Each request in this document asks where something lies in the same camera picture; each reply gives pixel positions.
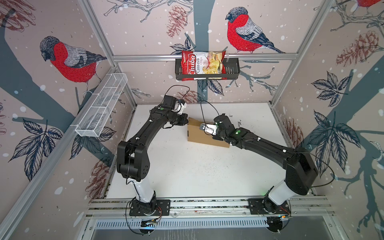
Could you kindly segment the brown cardboard paper box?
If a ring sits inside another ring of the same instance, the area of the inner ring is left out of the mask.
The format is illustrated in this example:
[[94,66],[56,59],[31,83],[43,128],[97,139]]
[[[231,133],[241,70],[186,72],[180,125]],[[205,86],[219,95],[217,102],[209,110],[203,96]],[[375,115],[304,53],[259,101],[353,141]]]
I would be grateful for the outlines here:
[[203,130],[200,129],[203,122],[189,118],[188,123],[188,141],[193,143],[229,148],[230,145],[224,141],[213,139],[212,135],[207,135]]

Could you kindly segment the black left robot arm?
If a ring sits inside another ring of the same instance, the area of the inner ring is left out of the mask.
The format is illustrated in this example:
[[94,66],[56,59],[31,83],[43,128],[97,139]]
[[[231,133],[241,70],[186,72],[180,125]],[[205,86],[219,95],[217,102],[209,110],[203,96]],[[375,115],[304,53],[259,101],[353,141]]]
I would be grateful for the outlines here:
[[167,123],[173,126],[188,124],[188,115],[183,111],[185,100],[165,95],[163,101],[149,111],[149,118],[140,130],[128,141],[121,141],[117,151],[117,172],[133,183],[137,192],[136,200],[142,204],[156,201],[156,193],[145,180],[150,170],[148,148],[156,134],[165,129]]

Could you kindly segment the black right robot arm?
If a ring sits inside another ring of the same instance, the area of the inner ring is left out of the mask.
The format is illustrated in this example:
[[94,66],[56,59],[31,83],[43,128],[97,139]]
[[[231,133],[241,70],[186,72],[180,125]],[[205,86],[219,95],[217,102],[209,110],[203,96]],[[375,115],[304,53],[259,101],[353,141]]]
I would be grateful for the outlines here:
[[310,153],[303,148],[293,149],[263,139],[244,128],[235,128],[225,114],[214,118],[214,139],[239,149],[259,154],[286,171],[285,178],[273,186],[263,198],[267,212],[274,212],[295,195],[305,196],[313,186],[319,172]]

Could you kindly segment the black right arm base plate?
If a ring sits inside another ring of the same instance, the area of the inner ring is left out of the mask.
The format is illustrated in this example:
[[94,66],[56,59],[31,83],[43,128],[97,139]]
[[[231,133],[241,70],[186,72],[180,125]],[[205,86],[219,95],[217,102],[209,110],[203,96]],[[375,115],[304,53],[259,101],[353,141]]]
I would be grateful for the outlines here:
[[291,215],[291,208],[287,201],[278,206],[268,198],[248,199],[248,209],[251,215]]

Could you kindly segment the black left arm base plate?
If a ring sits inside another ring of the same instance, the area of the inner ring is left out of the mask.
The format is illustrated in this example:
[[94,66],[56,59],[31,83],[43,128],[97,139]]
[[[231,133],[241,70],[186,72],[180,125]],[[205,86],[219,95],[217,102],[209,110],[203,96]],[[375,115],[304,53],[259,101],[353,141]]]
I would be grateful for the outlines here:
[[168,216],[170,214],[170,200],[156,200],[142,203],[134,198],[128,206],[130,217]]

